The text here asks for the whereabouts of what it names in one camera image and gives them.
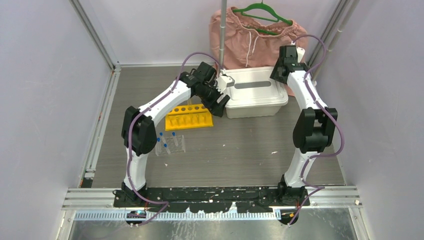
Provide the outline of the white plastic bin lid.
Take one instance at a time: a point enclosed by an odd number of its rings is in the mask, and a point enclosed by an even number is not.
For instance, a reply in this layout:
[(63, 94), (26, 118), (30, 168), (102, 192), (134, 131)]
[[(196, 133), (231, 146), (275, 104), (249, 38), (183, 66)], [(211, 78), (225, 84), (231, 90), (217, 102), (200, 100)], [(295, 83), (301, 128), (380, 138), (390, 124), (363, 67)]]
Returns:
[(226, 75), (234, 80), (234, 85), (225, 89), (230, 97), (225, 107), (241, 109), (250, 107), (275, 107), (288, 103), (285, 86), (270, 78), (273, 67), (231, 69)]

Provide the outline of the blue capped tube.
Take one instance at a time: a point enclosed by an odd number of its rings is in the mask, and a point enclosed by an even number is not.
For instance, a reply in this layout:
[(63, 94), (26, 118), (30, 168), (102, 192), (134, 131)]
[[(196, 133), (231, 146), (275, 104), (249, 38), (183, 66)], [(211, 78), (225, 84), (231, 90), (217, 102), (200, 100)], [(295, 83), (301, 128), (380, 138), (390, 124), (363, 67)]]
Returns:
[(162, 133), (162, 132), (160, 132), (159, 133), (159, 137), (160, 137), (160, 139), (162, 140), (162, 142), (164, 143), (164, 144), (166, 144), (167, 142), (166, 142), (166, 139), (165, 139), (165, 137), (164, 137), (164, 134)]
[(155, 152), (156, 152), (156, 154), (157, 155), (159, 155), (159, 153), (161, 153), (162, 152), (162, 149), (161, 149), (161, 138), (160, 137), (158, 137), (157, 138), (157, 143), (156, 143), (156, 145), (155, 145)]
[(179, 143), (178, 143), (178, 139), (177, 139), (177, 136), (176, 136), (176, 133), (175, 132), (172, 132), (172, 138), (173, 138), (173, 141), (174, 141), (175, 146), (178, 146)]
[(168, 148), (168, 145), (166, 143), (164, 143), (163, 146), (164, 146), (164, 149), (166, 150), (166, 152), (170, 155), (171, 154), (171, 151)]

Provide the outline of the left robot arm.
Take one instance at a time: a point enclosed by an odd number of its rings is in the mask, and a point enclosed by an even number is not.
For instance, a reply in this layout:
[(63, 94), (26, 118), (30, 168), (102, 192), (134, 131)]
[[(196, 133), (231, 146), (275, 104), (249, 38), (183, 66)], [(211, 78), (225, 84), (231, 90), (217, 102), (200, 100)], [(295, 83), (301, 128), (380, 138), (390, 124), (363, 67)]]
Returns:
[(159, 200), (146, 198), (146, 168), (150, 152), (157, 144), (158, 123), (175, 107), (193, 96), (201, 99), (214, 116), (222, 117), (230, 100), (224, 90), (235, 80), (224, 70), (219, 72), (201, 62), (190, 72), (181, 72), (171, 85), (150, 102), (125, 110), (121, 136), (127, 154), (126, 174), (121, 188), (115, 192), (114, 207), (139, 207), (144, 203), (160, 205)]

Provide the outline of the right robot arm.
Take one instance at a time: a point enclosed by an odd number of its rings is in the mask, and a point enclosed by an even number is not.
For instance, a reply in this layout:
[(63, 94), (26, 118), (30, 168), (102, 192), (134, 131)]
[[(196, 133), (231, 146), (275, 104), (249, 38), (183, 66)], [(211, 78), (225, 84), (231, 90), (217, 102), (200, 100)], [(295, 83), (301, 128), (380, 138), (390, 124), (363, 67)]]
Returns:
[(270, 75), (292, 90), (300, 108), (292, 134), (295, 152), (277, 188), (276, 199), (286, 206), (297, 205), (306, 198), (307, 175), (315, 159), (332, 144), (338, 117), (337, 110), (327, 107), (319, 97), (309, 68), (298, 60), (298, 51), (295, 45), (281, 46)]

